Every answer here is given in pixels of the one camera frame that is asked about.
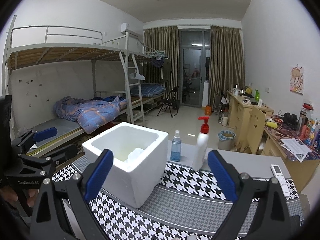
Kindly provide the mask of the person's left hand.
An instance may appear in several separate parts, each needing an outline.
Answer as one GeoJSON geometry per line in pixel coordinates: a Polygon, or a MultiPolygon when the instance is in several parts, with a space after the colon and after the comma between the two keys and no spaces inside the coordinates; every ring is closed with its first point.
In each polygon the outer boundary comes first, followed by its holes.
{"type": "MultiPolygon", "coordinates": [[[[9,186],[1,188],[1,197],[8,202],[11,206],[16,206],[18,201],[21,201],[21,198],[17,193],[9,186]]],[[[22,197],[25,197],[25,202],[29,207],[33,207],[36,201],[36,198],[39,194],[39,190],[28,190],[28,192],[22,191],[22,197]]]]}

